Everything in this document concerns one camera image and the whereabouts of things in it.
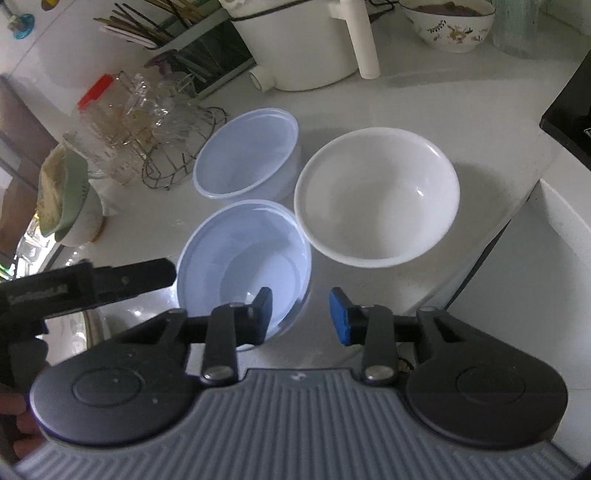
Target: silver bolt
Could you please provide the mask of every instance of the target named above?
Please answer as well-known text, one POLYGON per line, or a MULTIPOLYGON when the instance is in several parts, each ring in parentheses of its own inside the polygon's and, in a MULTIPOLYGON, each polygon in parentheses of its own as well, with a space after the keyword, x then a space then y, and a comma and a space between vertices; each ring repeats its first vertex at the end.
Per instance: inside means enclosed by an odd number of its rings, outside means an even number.
POLYGON ((234 374, 234 370, 227 365, 216 365, 215 367, 209 367, 203 373, 206 380, 212 382, 221 382, 227 380, 234 374))
POLYGON ((394 376, 394 370, 386 365, 372 365, 365 369, 365 378, 372 382, 389 380, 394 376))

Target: white handle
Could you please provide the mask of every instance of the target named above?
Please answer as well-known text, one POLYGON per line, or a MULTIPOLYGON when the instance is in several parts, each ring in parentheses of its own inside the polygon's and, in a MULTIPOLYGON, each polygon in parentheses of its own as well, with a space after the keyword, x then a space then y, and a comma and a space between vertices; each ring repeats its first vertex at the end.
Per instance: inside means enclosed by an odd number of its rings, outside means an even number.
POLYGON ((347 22, 361 76, 368 80, 378 78, 378 53, 375 51, 365 0, 333 1, 329 4, 329 11, 331 17, 347 22))

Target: black object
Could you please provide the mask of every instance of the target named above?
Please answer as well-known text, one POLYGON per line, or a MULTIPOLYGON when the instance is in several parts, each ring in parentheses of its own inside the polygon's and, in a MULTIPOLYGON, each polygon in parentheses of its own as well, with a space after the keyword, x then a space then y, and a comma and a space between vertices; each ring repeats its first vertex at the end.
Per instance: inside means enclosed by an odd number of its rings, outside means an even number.
MULTIPOLYGON (((395 351, 395 343, 374 343, 370 337, 373 323, 385 324, 384 310, 354 306, 340 289, 332 291, 337 331, 350 326, 355 334, 342 343, 365 344, 364 369, 366 359, 388 362, 385 350, 395 351)), ((390 313, 389 321, 396 341, 415 344, 418 365, 403 390, 413 413, 429 428, 481 449, 515 449, 553 437, 568 395, 552 367, 433 307, 418 309, 416 319, 390 313)))
POLYGON ((152 437, 185 415, 200 390, 238 381, 236 345, 263 343, 271 306, 262 288, 252 304, 221 306, 210 317, 164 312, 43 373, 31 408, 49 434, 77 445, 152 437), (190 345, 203 342, 198 381, 185 367, 190 345))
POLYGON ((591 52, 542 116, 540 127, 591 170, 591 52))

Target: hand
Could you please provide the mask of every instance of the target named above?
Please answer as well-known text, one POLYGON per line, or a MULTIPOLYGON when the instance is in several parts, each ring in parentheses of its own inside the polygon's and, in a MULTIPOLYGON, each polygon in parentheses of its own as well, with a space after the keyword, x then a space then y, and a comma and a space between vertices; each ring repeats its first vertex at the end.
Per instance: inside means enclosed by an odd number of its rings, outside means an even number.
POLYGON ((0 414, 14 415, 17 418, 18 430, 27 435, 25 439, 14 442, 14 453, 17 457, 23 458, 44 442, 39 425, 32 412, 27 410, 27 403, 20 393, 0 393, 0 414))

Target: white countertop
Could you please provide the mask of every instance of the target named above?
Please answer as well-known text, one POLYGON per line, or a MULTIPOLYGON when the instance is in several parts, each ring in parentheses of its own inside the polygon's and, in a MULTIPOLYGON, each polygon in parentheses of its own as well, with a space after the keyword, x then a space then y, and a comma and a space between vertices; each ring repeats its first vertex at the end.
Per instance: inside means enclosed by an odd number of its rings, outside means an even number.
MULTIPOLYGON (((374 25, 382 68, 377 80, 354 74, 317 90, 263 95, 245 74, 205 100, 232 116, 262 106, 289 110, 300 123, 306 161, 354 129, 386 126, 416 132, 451 159, 462 191, 450 232, 407 264, 361 270, 314 251, 310 294, 299 318, 281 337, 241 353, 243 369, 328 367, 342 361, 351 350, 338 343, 333 331, 330 288, 343 288, 354 302, 411 312, 500 231, 563 151, 538 123, 591 48, 591 39, 546 17, 540 30, 537 60, 513 59, 488 41, 468 54, 446 54, 424 45, 397 12, 374 25)), ((76 255, 67 249, 56 266, 81 257, 96 266, 157 257, 176 262, 189 235, 222 206, 199 196, 190 179, 168 192, 105 181, 98 190, 117 213, 96 244, 79 248, 76 255)), ((175 301, 172 291, 161 291, 103 311, 109 324, 121 329, 176 306, 175 301)))

